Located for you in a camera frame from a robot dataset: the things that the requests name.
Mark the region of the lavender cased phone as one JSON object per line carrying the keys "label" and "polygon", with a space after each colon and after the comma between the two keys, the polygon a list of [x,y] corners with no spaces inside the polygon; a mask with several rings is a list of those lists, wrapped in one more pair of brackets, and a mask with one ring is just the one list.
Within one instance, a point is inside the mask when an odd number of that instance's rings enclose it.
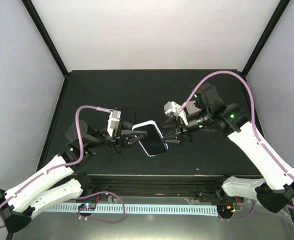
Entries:
{"label": "lavender cased phone", "polygon": [[147,136],[139,140],[139,144],[149,157],[165,154],[168,146],[163,140],[157,124],[153,120],[148,120],[132,127],[133,130],[147,132]]}

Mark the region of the beige cased phone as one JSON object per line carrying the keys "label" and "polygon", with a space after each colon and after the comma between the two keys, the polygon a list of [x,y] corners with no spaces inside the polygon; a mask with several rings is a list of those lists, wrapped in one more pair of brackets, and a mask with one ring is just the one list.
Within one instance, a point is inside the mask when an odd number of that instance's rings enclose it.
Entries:
{"label": "beige cased phone", "polygon": [[191,115],[191,114],[196,113],[196,112],[199,111],[199,109],[196,107],[196,101],[195,100],[192,100],[192,101],[188,102],[185,109],[186,109],[187,115]]}

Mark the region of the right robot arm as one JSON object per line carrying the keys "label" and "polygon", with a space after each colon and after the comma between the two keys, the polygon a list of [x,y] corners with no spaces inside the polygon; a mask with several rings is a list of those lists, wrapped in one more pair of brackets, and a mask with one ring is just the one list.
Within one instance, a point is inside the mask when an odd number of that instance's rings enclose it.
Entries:
{"label": "right robot arm", "polygon": [[264,208],[278,213],[294,198],[294,168],[290,167],[266,142],[245,111],[236,103],[224,104],[214,85],[205,83],[187,104],[197,109],[179,110],[180,105],[169,101],[164,113],[169,118],[164,127],[171,130],[164,136],[166,143],[182,145],[192,141],[195,131],[214,131],[225,135],[237,145],[262,174],[249,179],[224,176],[214,188],[214,196],[224,202],[230,197],[258,201]]}

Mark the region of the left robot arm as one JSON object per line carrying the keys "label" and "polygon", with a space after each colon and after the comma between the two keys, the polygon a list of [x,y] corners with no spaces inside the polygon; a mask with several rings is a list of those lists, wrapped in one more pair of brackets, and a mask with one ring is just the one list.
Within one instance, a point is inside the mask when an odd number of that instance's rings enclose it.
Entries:
{"label": "left robot arm", "polygon": [[111,128],[94,130],[82,120],[75,121],[66,133],[69,143],[42,169],[8,190],[0,189],[0,217],[8,233],[25,228],[32,219],[50,207],[71,199],[90,199],[94,183],[79,170],[95,147],[113,146],[117,153],[148,137],[127,122]]}

